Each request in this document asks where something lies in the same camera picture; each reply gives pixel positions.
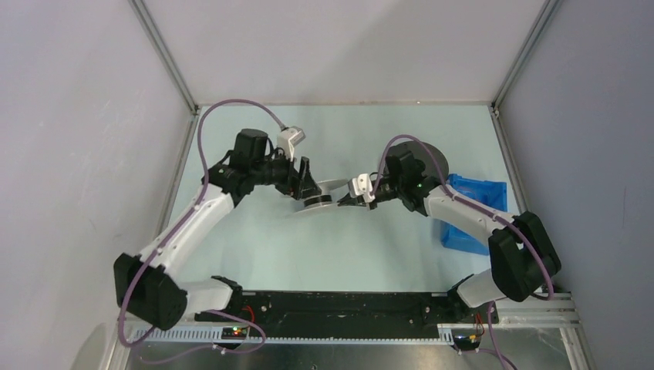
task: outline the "gray wall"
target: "gray wall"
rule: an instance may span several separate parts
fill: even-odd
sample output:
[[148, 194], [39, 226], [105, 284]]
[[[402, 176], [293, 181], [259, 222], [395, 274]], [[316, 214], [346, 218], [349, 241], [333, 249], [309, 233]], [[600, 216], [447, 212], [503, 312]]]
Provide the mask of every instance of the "gray wall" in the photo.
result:
[[654, 2], [564, 2], [501, 107], [599, 368], [651, 368]]
[[127, 0], [0, 9], [0, 368], [97, 368], [190, 114]]

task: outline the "blue basket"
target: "blue basket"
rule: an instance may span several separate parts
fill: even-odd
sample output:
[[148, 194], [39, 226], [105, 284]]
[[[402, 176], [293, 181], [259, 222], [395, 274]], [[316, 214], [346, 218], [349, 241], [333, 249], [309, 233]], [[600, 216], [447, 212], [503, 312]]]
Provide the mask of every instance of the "blue basket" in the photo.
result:
[[[447, 179], [455, 190], [466, 197], [497, 210], [507, 210], [507, 183], [472, 180], [455, 173], [452, 173]], [[443, 221], [441, 221], [440, 226], [440, 242], [445, 248], [484, 256], [489, 254], [488, 248], [482, 243]]]

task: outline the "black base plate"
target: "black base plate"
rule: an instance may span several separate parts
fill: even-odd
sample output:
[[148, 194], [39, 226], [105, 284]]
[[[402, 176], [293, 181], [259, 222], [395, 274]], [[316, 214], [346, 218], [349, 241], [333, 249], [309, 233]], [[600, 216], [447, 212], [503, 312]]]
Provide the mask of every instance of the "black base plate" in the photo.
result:
[[[473, 324], [474, 315], [485, 320], [487, 310], [453, 313], [447, 296], [432, 293], [244, 291], [242, 297], [267, 336], [284, 338], [438, 338], [437, 324]], [[250, 319], [248, 311], [239, 316]], [[224, 322], [205, 312], [195, 320]]]

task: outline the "robotic arm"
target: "robotic arm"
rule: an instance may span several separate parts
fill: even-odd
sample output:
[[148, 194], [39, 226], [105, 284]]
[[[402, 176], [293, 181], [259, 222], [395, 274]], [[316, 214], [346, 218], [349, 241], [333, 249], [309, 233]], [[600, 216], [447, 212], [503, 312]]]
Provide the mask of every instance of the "robotic arm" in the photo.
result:
[[[145, 264], [141, 279], [133, 289], [127, 311], [167, 330], [182, 316], [207, 310], [225, 309], [233, 291], [241, 287], [225, 277], [181, 284], [180, 268], [211, 228], [229, 214], [256, 185], [274, 185], [296, 200], [320, 195], [312, 179], [309, 161], [302, 157], [295, 170], [295, 145], [304, 139], [297, 127], [278, 135], [278, 148], [266, 155], [268, 135], [256, 129], [243, 129], [234, 149], [208, 171], [208, 185], [202, 186], [182, 216], [137, 256], [122, 254], [113, 265], [118, 305], [123, 303], [137, 271]], [[161, 247], [161, 241], [168, 238]]]
[[455, 305], [476, 308], [504, 297], [524, 301], [543, 285], [543, 274], [531, 252], [518, 246], [521, 240], [500, 219], [512, 220], [513, 226], [526, 236], [549, 276], [561, 270], [561, 262], [538, 216], [531, 212], [518, 216], [495, 210], [441, 183], [434, 160], [444, 178], [449, 168], [445, 156], [435, 147], [426, 143], [401, 143], [389, 148], [384, 160], [386, 170], [377, 175], [380, 178], [376, 190], [368, 174], [359, 175], [349, 182], [349, 194], [339, 205], [372, 210], [378, 203], [400, 199], [409, 211], [446, 221], [489, 247], [490, 269], [466, 277], [448, 291]]

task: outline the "gray floor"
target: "gray floor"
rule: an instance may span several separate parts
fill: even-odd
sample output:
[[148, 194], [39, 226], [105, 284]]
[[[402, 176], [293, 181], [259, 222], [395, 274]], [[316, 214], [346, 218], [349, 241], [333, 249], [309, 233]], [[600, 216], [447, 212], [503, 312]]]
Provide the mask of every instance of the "gray floor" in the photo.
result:
[[[558, 329], [496, 330], [502, 352], [520, 369], [570, 369]], [[482, 347], [490, 348], [484, 338]], [[167, 358], [196, 344], [149, 343], [139, 355], [148, 359]], [[132, 355], [130, 370], [173, 369], [479, 369], [501, 370], [499, 361], [488, 354], [458, 356], [445, 345], [265, 345], [249, 355], [221, 355], [218, 351], [198, 351], [164, 365], [148, 366]]]

